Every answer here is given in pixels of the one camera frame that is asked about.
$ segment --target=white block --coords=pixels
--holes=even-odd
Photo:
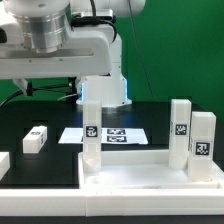
[[[83,166],[86,172],[101,168],[101,102],[83,104]]]
[[[211,181],[216,116],[193,112],[191,122],[188,176],[192,181]]]
[[[9,153],[0,152],[0,180],[10,168]]]
[[[172,100],[169,141],[169,167],[185,169],[188,158],[191,102]]]
[[[47,140],[47,127],[33,127],[23,139],[23,153],[37,154]]]

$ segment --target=black cable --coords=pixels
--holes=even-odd
[[[145,77],[146,77],[146,80],[147,80],[147,84],[148,84],[149,91],[151,93],[152,99],[153,99],[153,101],[156,101],[155,95],[154,95],[153,90],[152,90],[149,74],[147,72],[147,69],[146,69],[146,66],[145,66],[145,63],[144,63],[144,60],[143,60],[140,44],[138,42],[136,29],[135,29],[134,17],[133,17],[133,13],[132,13],[131,1],[130,0],[128,0],[128,5],[129,5],[129,10],[130,10],[130,15],[131,15],[131,24],[132,24],[133,36],[134,36],[135,45],[136,45],[136,48],[137,48],[137,51],[138,51],[138,54],[139,54],[139,59],[140,59],[140,62],[141,62],[141,65],[142,65],[142,69],[144,71],[144,74],[145,74]]]
[[[43,87],[38,87],[38,88],[33,88],[32,92],[35,91],[51,91],[51,92],[58,92],[52,89],[57,89],[57,88],[65,88],[68,87],[68,84],[59,84],[59,85],[52,85],[52,86],[43,86]],[[22,90],[18,90],[16,92],[14,92],[12,95],[10,95],[9,97],[7,97],[1,104],[0,104],[0,108],[3,107],[4,105],[6,105],[10,100],[14,99],[15,97],[21,96],[23,95],[23,91]]]
[[[91,3],[91,7],[92,7],[93,16],[95,17],[96,16],[96,5],[95,5],[95,2],[94,2],[94,0],[90,0],[90,3]]]

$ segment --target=black table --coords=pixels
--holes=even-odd
[[[193,105],[193,111],[202,111]],[[144,128],[149,145],[103,145],[102,150],[167,149],[170,104],[134,103],[131,109],[103,114],[103,127]],[[39,154],[23,154],[22,139],[33,126],[48,128],[48,140]],[[0,181],[2,189],[75,189],[78,188],[78,153],[81,145],[58,144],[65,127],[82,127],[82,112],[65,102],[14,102],[0,110],[0,151],[10,152],[10,170]],[[217,121],[214,160],[224,168],[224,125]],[[148,216],[148,217],[30,217],[0,218],[1,223],[215,223],[222,216]]]

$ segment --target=white robot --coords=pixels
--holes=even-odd
[[[3,0],[0,79],[13,79],[25,92],[26,78],[77,77],[77,104],[130,104],[113,19],[144,6],[145,0]]]

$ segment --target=paper sheet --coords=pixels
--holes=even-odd
[[[82,144],[82,128],[65,128],[59,144]],[[143,129],[102,128],[103,144],[148,144]]]

